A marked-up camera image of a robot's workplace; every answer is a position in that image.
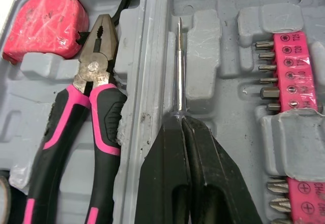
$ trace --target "screwdriver bit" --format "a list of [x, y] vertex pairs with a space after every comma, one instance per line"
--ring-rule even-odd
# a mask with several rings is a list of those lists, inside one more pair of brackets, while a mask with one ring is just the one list
[[280, 212], [291, 212], [290, 200], [288, 198], [277, 198], [270, 202], [270, 206]]
[[[270, 103], [267, 105], [267, 109], [269, 111], [280, 111], [281, 110], [281, 105], [280, 104], [277, 104], [277, 103]], [[319, 113], [322, 113], [323, 112], [323, 105], [322, 104], [317, 104], [317, 111]]]
[[293, 224], [293, 222], [289, 219], [275, 219], [271, 221], [271, 224]]
[[276, 65], [260, 65], [260, 66], [258, 66], [258, 70], [261, 72], [275, 71]]
[[256, 50], [270, 50], [270, 49], [273, 49], [274, 42], [273, 41], [256, 42], [255, 47], [256, 47]]
[[261, 99], [262, 100], [272, 100], [278, 99], [280, 97], [280, 90], [278, 87], [262, 88], [261, 89]]
[[275, 58], [275, 53], [274, 52], [262, 53], [258, 55], [258, 58], [265, 59], [265, 60], [273, 60]]
[[269, 111], [280, 111], [281, 110], [281, 105], [277, 103], [271, 103], [267, 105], [267, 109]]
[[261, 78], [259, 80], [260, 83], [277, 83], [278, 78]]
[[289, 185], [285, 179], [272, 179], [268, 182], [267, 187], [276, 194], [289, 193]]

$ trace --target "pliers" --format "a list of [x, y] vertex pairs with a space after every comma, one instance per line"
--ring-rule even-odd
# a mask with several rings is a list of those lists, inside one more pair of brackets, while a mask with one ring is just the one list
[[59, 92], [34, 161], [24, 224], [55, 223], [60, 180], [66, 159], [91, 108], [95, 173], [85, 223], [111, 223], [113, 186], [120, 164], [116, 135], [126, 96], [112, 70], [118, 46], [110, 15], [100, 15], [79, 58], [73, 84]]

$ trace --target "pliers jaw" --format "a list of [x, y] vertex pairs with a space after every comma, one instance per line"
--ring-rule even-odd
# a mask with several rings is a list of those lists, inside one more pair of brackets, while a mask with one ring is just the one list
[[117, 44], [110, 15], [99, 15], [80, 54], [79, 72], [73, 82], [79, 91], [86, 93], [89, 82], [93, 83], [92, 88], [96, 88], [114, 81], [108, 68], [115, 62]]

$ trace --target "tool case compartment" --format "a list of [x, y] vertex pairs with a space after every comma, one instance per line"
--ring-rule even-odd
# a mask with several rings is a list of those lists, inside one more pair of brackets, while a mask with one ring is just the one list
[[[15, 0], [0, 37], [3, 49]], [[113, 15], [120, 0], [79, 0], [92, 27], [98, 14]], [[114, 224], [134, 223], [141, 165], [161, 122], [173, 109], [176, 25], [184, 25], [186, 98], [238, 165], [263, 223], [285, 218], [269, 206], [270, 176], [325, 182], [323, 115], [293, 110], [275, 115], [259, 92], [254, 44], [273, 33], [302, 30], [308, 40], [318, 102], [325, 97], [325, 0], [136, 0], [123, 10], [115, 73], [127, 94], [118, 131], [121, 163], [114, 186]], [[56, 93], [73, 80], [78, 56], [29, 53], [21, 64], [0, 61], [0, 169], [27, 193], [36, 151]], [[294, 147], [302, 142], [301, 147]], [[84, 123], [65, 168], [57, 223], [83, 223], [94, 173], [91, 118]]]

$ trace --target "pink and black handle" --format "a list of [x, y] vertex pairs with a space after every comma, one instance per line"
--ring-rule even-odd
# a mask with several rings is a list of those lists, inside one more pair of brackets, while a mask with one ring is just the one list
[[112, 223], [113, 187], [120, 165], [117, 128], [126, 96], [115, 85], [106, 84], [90, 93], [95, 173], [86, 224]]
[[89, 98], [72, 85], [57, 94], [34, 161], [24, 224], [55, 223], [63, 168], [89, 108]]

